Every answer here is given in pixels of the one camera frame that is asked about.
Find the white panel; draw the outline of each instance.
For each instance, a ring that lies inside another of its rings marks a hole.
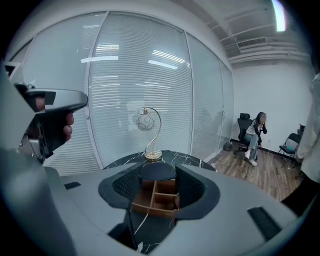
[[[103,16],[94,14],[57,23],[32,42],[23,67],[25,82],[36,88],[84,91],[87,63],[93,39]],[[85,110],[73,114],[72,138],[54,151],[44,165],[56,168],[60,175],[100,170],[90,142]]]
[[[153,130],[138,130],[143,106],[161,115],[154,149],[188,153],[192,87],[183,32],[141,16],[109,15],[92,59],[89,109],[103,166],[144,151],[157,134],[159,118],[153,110]]]
[[[231,138],[232,125],[234,120],[234,83],[230,70],[220,61],[222,83],[223,83],[223,125],[219,149],[222,149],[225,143]]]
[[[218,57],[199,40],[187,36],[194,81],[191,154],[206,159],[217,152],[220,139],[223,116],[221,70]]]
[[[22,48],[14,55],[14,57],[12,58],[11,61],[22,64],[23,61],[24,61],[24,59],[25,59],[26,53],[28,52],[28,49],[29,49],[30,44],[31,44],[31,43],[28,42],[24,47],[22,47]]]

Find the cable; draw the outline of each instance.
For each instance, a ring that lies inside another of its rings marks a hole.
[[[276,171],[275,171],[275,168],[274,168],[274,164],[273,164],[273,162],[272,162],[271,159],[270,159],[270,149],[269,149],[269,151],[268,151],[268,156],[269,156],[269,160],[270,160],[270,162],[271,162],[271,164],[272,164],[272,169],[273,169],[273,173],[274,173],[274,176],[275,176],[275,179],[276,179],[276,183],[278,184],[278,191],[279,191],[278,199],[279,199],[279,201],[281,202],[279,181],[278,181],[278,177],[277,177],[277,175],[276,175]]]

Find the black marble table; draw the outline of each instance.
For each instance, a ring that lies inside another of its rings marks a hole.
[[[108,166],[106,166],[104,169],[113,168],[116,166],[122,166],[126,165],[128,163],[142,163],[142,166],[152,164],[154,162],[149,161],[144,156],[145,152],[139,152],[127,155],[125,157],[122,157],[112,163],[110,163]],[[194,156],[191,156],[189,154],[184,154],[180,152],[170,151],[170,150],[163,150],[162,151],[162,157],[159,161],[155,163],[167,163],[172,165],[173,167],[176,166],[176,164],[185,164],[190,166],[197,166],[204,169],[216,171],[210,164],[204,162],[203,160],[196,158]]]
[[[152,163],[162,162],[170,164],[173,167],[175,167],[176,164],[185,164],[216,171],[210,164],[189,154],[163,150],[162,157],[156,162],[147,160],[144,154],[145,152],[139,152],[127,155],[110,163],[104,169],[126,165],[128,163],[142,163],[142,167],[144,167]],[[172,219],[142,214],[134,212],[133,210],[131,210],[130,213],[134,237],[138,245],[137,251],[142,254],[152,252],[174,228]]]

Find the wooden floor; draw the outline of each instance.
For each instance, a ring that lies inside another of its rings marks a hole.
[[[248,161],[245,161],[244,152],[234,154],[237,145],[233,142],[232,151],[222,150],[208,163],[219,173],[257,185],[279,201],[286,198],[300,184],[300,181],[296,179],[300,172],[299,166],[295,168],[289,168],[288,165],[281,167],[284,162],[279,157],[274,159],[272,153],[269,155],[268,152],[258,150],[257,166],[253,167]]]

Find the long hair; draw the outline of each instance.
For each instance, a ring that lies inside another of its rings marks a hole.
[[[267,116],[266,113],[264,113],[264,112],[259,112],[259,114],[256,116],[256,118],[253,119],[253,121],[252,121],[251,124],[258,126],[258,125],[259,125],[259,122],[260,122],[260,117],[261,117],[262,115]]]

